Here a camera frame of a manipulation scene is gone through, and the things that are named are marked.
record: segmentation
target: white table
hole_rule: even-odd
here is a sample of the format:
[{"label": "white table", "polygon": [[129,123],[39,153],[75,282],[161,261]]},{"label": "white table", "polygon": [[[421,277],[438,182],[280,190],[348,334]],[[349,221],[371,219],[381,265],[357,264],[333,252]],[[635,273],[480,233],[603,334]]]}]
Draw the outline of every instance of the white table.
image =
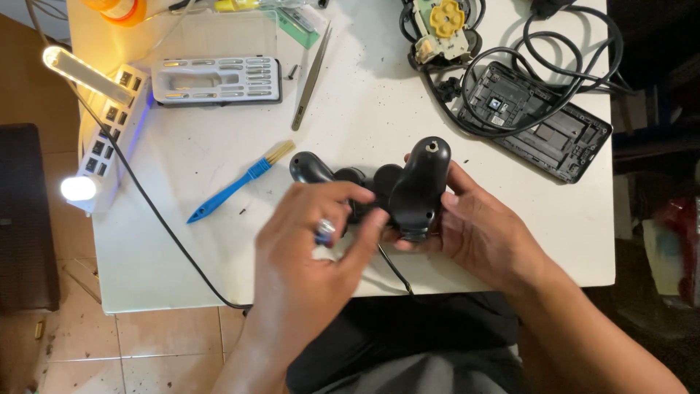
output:
[{"label": "white table", "polygon": [[[578,4],[606,8],[605,0]],[[490,1],[479,28],[484,48],[512,45],[522,35],[528,7],[528,1]],[[132,167],[212,283],[230,301],[253,302],[253,239],[292,183],[288,161],[237,192],[212,216],[189,226],[185,221],[199,204],[240,176],[271,142],[293,138],[299,150],[315,152],[332,168],[355,166],[372,174],[383,164],[402,163],[419,139],[437,135],[450,144],[457,163],[518,212],[545,251],[579,285],[613,284],[610,143],[580,182],[562,185],[496,145],[463,135],[440,113],[419,74],[407,64],[409,44],[397,27],[400,9],[399,0],[334,0],[322,11],[332,20],[333,33],[299,132],[291,131],[290,124],[316,49],[306,53],[282,31],[278,58],[283,74],[293,64],[304,66],[297,72],[301,80],[284,81],[283,103],[150,112]],[[134,30],[106,24],[77,0],[69,2],[69,12],[75,54],[104,71],[138,57],[164,29],[142,27],[150,33],[139,33],[137,38]],[[584,49],[587,59],[607,37],[602,22],[570,13],[537,22],[536,29],[565,34]],[[573,60],[547,42],[536,45],[555,64],[568,65]],[[604,75],[607,63],[604,54],[594,73]],[[549,75],[543,67],[535,68],[540,75]],[[607,95],[577,95],[573,102],[610,120]],[[111,210],[94,215],[93,227],[106,312],[221,304],[130,179],[124,178]],[[417,294],[486,289],[444,257],[395,250],[389,254]],[[404,293],[378,255],[356,291],[357,296]]]}]

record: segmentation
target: led light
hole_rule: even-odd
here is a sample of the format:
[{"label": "led light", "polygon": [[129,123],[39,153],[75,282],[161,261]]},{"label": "led light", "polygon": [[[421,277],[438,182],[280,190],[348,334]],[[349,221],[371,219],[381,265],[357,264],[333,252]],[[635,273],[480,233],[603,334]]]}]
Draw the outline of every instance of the led light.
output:
[{"label": "led light", "polygon": [[70,201],[90,200],[97,194],[97,184],[89,177],[66,178],[61,183],[61,194]]},{"label": "led light", "polygon": [[108,99],[129,107],[134,99],[131,92],[103,73],[87,65],[59,46],[47,47],[43,52],[44,64],[53,71],[106,96]]}]

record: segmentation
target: game controller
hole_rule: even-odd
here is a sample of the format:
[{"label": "game controller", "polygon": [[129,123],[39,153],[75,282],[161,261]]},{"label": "game controller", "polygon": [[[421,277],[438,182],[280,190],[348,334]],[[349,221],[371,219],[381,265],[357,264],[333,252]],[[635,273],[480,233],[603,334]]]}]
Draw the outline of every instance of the game controller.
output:
[{"label": "game controller", "polygon": [[367,213],[379,207],[390,214],[389,224],[402,239],[421,242],[435,230],[451,157],[447,142],[439,137],[427,137],[413,147],[405,167],[383,165],[374,177],[366,177],[353,167],[333,172],[318,156],[308,151],[292,157],[289,172],[297,182],[349,181],[373,191],[377,199],[371,204],[349,201],[352,213],[347,223],[358,224]]}]

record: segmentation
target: right hand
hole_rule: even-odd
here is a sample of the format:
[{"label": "right hand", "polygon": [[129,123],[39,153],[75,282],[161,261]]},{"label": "right hand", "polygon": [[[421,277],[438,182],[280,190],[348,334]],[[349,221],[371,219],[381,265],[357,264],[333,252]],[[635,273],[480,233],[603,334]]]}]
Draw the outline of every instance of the right hand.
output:
[{"label": "right hand", "polygon": [[416,245],[385,234],[399,250],[442,252],[494,290],[517,296],[541,280],[554,262],[525,223],[496,197],[480,187],[454,161],[449,164],[447,186],[442,195],[444,210],[438,235]]}]

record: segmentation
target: left hand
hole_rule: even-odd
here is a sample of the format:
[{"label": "left hand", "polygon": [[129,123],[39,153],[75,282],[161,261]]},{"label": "left hand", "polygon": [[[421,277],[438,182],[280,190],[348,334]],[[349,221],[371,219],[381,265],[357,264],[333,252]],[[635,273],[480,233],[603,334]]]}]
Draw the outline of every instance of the left hand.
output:
[{"label": "left hand", "polygon": [[336,242],[350,213],[349,199],[371,203],[375,195],[351,182],[295,183],[255,240],[255,306],[242,335],[276,361],[292,362],[330,324],[377,250],[389,219],[380,209],[367,215],[339,261],[313,259],[316,225],[330,220]]}]

